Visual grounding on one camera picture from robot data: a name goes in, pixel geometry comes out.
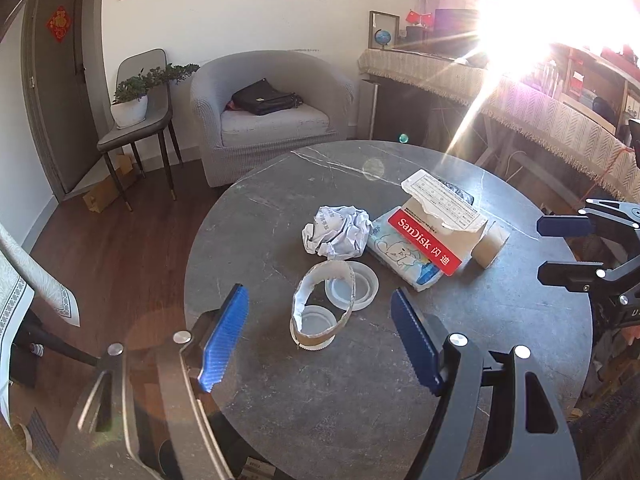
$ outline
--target door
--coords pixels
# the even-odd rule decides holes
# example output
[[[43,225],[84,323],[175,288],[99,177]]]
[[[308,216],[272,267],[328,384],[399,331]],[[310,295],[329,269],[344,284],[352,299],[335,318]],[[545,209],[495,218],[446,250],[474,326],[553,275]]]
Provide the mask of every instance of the door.
[[[82,0],[37,0],[33,13],[35,112],[65,193],[100,159],[82,63]]]

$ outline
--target small blue globe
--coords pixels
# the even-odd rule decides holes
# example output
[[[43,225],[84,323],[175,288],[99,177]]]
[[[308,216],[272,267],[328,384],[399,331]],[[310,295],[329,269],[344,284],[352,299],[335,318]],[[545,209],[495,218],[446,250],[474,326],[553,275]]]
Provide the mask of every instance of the small blue globe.
[[[391,43],[391,33],[389,33],[389,31],[387,30],[380,29],[376,32],[373,39],[376,40],[377,44],[387,46],[389,43]]]

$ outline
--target white flower pot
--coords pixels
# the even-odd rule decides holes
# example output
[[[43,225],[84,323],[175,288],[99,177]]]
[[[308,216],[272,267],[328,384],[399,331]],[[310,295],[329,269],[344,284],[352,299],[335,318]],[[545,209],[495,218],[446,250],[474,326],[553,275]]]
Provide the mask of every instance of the white flower pot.
[[[111,115],[118,128],[128,128],[145,120],[147,105],[148,99],[145,95],[140,99],[111,105]]]

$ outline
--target bonsai plant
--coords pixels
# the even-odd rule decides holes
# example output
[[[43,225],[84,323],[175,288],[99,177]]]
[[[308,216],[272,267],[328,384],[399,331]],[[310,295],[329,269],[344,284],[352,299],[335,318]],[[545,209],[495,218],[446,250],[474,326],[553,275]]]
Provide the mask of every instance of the bonsai plant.
[[[196,64],[174,66],[167,63],[165,68],[153,68],[146,75],[142,69],[138,75],[120,81],[111,104],[111,113],[118,127],[127,128],[145,120],[149,90],[171,81],[184,81],[199,68]]]

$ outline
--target metal bolt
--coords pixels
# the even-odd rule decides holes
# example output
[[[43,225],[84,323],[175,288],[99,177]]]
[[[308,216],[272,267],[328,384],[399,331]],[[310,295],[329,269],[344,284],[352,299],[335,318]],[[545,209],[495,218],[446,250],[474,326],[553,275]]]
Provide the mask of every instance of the metal bolt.
[[[449,341],[451,341],[451,344],[455,346],[466,346],[466,344],[469,342],[469,339],[467,339],[466,336],[463,336],[462,334],[451,334],[449,336]]]
[[[123,352],[124,346],[122,346],[121,343],[114,343],[112,345],[109,345],[109,348],[107,348],[107,353],[111,356],[120,355]]]
[[[174,343],[178,343],[178,345],[184,345],[189,341],[191,341],[191,332],[180,330],[180,332],[174,334]]]
[[[531,357],[531,350],[523,345],[516,346],[514,352],[520,359],[529,359]]]

